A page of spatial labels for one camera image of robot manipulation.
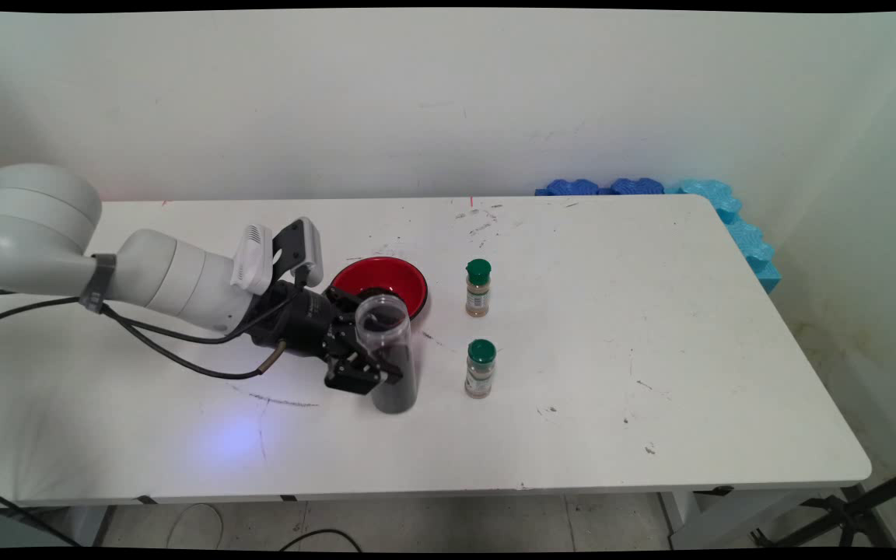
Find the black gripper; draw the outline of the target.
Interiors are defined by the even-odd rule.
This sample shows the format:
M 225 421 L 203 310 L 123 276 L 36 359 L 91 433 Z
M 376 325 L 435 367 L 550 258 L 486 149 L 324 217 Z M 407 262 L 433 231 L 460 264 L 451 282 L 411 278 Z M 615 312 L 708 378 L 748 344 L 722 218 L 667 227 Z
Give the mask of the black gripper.
M 276 348 L 283 341 L 289 354 L 327 362 L 327 387 L 365 396 L 379 385 L 399 383 L 403 366 L 380 348 L 369 350 L 355 337 L 328 337 L 328 331 L 333 324 L 355 323 L 359 306 L 376 295 L 376 287 L 353 294 L 331 285 L 317 293 L 278 280 L 253 300 L 244 322 L 260 321 L 245 333 L 256 346 Z

